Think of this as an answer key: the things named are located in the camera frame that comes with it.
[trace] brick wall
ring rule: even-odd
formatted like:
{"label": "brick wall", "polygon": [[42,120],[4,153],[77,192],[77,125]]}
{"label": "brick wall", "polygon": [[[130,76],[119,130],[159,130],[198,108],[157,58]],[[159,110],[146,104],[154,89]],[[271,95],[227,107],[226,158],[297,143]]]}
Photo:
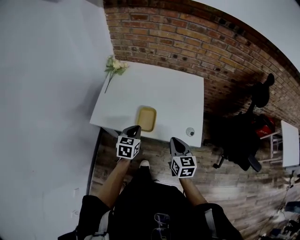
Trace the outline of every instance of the brick wall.
{"label": "brick wall", "polygon": [[204,77],[205,112],[246,111],[249,86],[273,73],[270,101],[255,111],[300,128],[299,72],[240,20],[188,0],[106,1],[105,13],[116,58]]}

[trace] white shoe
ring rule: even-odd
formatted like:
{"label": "white shoe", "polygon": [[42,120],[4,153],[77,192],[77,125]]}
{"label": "white shoe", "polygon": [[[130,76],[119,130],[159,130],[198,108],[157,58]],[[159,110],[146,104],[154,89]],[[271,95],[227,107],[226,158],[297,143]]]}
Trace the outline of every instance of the white shoe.
{"label": "white shoe", "polygon": [[148,160],[143,160],[143,161],[140,163],[140,168],[141,168],[141,167],[149,167],[149,169],[150,169],[149,161],[148,161]]}

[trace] wooden floor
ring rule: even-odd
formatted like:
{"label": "wooden floor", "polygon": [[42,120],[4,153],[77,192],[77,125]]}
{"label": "wooden floor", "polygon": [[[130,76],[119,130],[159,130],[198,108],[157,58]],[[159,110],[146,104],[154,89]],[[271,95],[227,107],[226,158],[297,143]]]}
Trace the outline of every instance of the wooden floor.
{"label": "wooden floor", "polygon": [[[203,139],[207,134],[204,129]],[[97,194],[116,165],[115,144],[116,140],[108,134],[102,136],[92,176],[91,195]],[[260,231],[261,234],[266,233],[298,216],[288,212],[276,213],[282,203],[300,199],[300,186],[294,186],[286,194],[287,184],[284,177],[289,175],[284,172],[281,163],[264,163],[259,173],[252,169],[245,172],[238,165],[228,161],[225,161],[220,169],[214,169],[212,165],[219,160],[221,149],[213,146],[192,148],[192,153],[197,157],[198,164],[193,182],[208,202],[223,207],[228,219],[245,240],[256,240]],[[265,151],[257,153],[259,157],[265,154]],[[168,166],[168,143],[142,138],[140,153],[132,162],[126,181],[131,180],[142,159],[149,160],[153,179],[182,190],[178,179],[172,177]]]}

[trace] black chair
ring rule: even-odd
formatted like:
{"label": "black chair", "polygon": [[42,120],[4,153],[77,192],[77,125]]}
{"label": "black chair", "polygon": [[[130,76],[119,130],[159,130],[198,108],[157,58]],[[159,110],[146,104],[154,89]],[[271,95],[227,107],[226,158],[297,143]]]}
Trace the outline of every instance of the black chair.
{"label": "black chair", "polygon": [[262,168],[255,158],[260,146],[260,138],[255,132],[252,124],[254,118],[254,107],[262,108],[269,101],[269,87],[274,84],[274,75],[269,74],[265,83],[257,83],[251,89],[252,103],[246,113],[240,112],[238,115],[218,122],[213,126],[216,139],[204,140],[203,144],[218,143],[223,148],[223,155],[219,164],[214,164],[214,168],[219,168],[225,159],[238,164],[244,171],[251,166],[259,172]]}

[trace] glasses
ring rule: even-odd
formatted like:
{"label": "glasses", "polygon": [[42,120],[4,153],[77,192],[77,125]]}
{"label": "glasses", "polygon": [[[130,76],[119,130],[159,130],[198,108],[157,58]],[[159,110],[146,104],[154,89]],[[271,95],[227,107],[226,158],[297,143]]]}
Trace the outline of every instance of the glasses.
{"label": "glasses", "polygon": [[156,213],[154,220],[158,224],[158,228],[153,229],[151,240],[171,240],[171,233],[169,229],[170,216],[164,213]]}

